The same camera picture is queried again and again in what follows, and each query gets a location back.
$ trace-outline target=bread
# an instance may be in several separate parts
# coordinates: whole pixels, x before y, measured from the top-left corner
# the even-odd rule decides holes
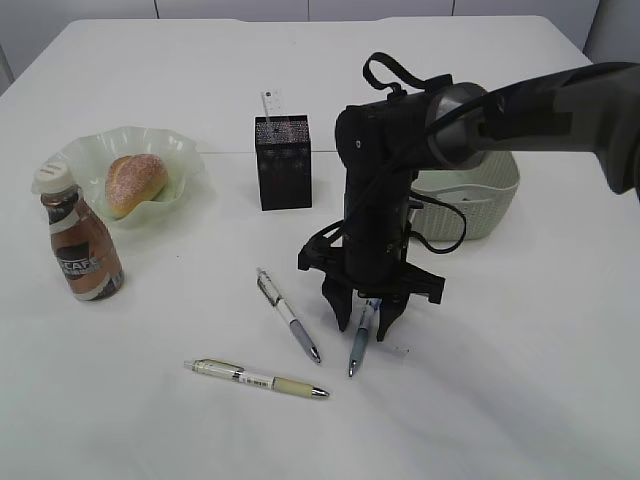
[[[111,214],[122,218],[140,202],[153,199],[169,181],[167,167],[156,155],[121,157],[111,164],[105,187]]]

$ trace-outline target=plate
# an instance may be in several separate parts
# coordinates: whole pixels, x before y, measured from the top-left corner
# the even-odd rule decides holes
[[[107,173],[118,158],[138,153],[152,153],[160,157],[167,167],[169,182],[153,200],[141,202],[129,215],[117,219],[107,206]],[[105,223],[122,226],[169,212],[184,193],[187,179],[204,168],[194,140],[172,130],[143,127],[119,127],[78,138],[47,161],[69,165],[89,206]]]

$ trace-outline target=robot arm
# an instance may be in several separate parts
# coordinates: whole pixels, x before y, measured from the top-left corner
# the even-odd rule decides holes
[[[372,60],[425,91],[408,95],[398,83],[380,83],[368,68]],[[444,278],[406,262],[409,193],[419,170],[473,168],[492,150],[590,151],[614,192],[639,188],[640,65],[593,65],[491,93],[452,84],[450,76],[419,81],[381,53],[364,74],[374,88],[393,91],[338,117],[345,219],[314,235],[298,256],[300,269],[326,273],[322,293],[340,330],[349,322],[353,290],[382,299],[378,341],[410,294],[440,303]],[[333,247],[339,237],[342,246]]]

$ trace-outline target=black pen holder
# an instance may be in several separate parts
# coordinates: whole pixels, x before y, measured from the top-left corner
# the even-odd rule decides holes
[[[256,117],[262,210],[311,207],[311,140],[306,115]]]

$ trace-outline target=coffee bottle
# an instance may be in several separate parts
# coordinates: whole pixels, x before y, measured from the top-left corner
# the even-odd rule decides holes
[[[48,162],[35,173],[35,183],[49,215],[53,254],[74,296],[98,300],[113,295],[124,280],[118,254],[69,167]]]

